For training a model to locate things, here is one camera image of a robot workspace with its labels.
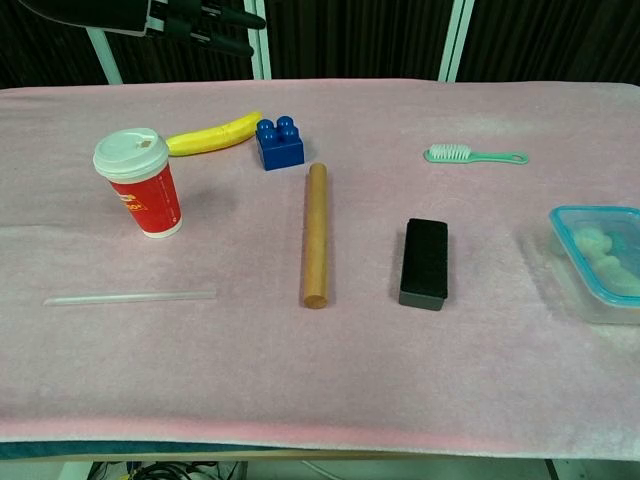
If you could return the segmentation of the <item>left black grey robot hand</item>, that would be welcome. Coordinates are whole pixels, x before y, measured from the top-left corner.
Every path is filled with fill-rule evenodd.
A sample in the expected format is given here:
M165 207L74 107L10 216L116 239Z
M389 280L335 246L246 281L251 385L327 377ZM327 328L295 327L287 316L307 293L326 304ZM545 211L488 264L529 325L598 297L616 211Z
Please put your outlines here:
M136 37L164 36L244 58L254 54L249 43L214 33L207 28L207 22L245 30L266 28L262 17L219 1L31 0L22 5L65 25Z

